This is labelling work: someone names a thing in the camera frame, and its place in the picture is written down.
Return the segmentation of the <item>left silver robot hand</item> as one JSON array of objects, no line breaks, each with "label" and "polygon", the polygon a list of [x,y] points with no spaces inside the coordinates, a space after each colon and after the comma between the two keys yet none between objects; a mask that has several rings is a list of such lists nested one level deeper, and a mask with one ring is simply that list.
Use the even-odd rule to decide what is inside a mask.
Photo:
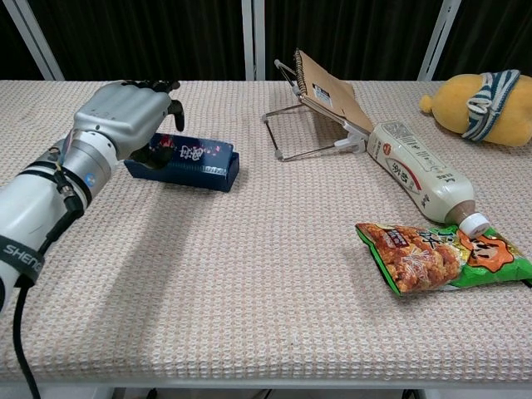
[{"label": "left silver robot hand", "polygon": [[162,121],[172,115],[175,128],[185,128],[185,112],[170,93],[178,81],[118,81],[102,86],[74,115],[74,128],[95,132],[111,141],[118,160],[134,160],[149,169],[166,167],[169,149],[150,150],[150,141]]}]

